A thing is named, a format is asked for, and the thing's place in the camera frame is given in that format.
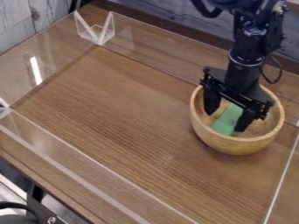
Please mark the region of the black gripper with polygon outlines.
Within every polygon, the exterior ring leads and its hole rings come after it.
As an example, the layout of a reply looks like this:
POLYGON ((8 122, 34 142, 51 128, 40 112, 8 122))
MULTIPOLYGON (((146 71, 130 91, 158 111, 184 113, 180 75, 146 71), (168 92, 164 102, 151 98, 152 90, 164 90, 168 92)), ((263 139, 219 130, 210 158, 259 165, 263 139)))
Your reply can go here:
POLYGON ((203 103, 206 113, 211 116, 220 107, 222 99, 244 109, 235 126, 236 132, 244 132, 255 119, 266 119, 275 100, 262 88, 259 78, 264 58, 242 60, 228 56, 226 70, 206 66, 200 85, 203 86, 203 103))

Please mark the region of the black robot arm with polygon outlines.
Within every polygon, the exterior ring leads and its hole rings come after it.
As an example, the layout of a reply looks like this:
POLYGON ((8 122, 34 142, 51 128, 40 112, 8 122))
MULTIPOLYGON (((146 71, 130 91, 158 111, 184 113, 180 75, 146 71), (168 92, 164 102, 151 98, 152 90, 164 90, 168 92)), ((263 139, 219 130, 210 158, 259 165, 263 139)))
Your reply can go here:
POLYGON ((203 68, 203 106, 214 114, 220 101, 228 100, 240 108, 234 130, 243 132, 256 119, 266 119, 275 99, 262 88, 266 78, 264 60, 282 47, 286 0, 191 0, 206 18, 223 11, 234 16, 234 46, 228 51, 228 68, 203 68))

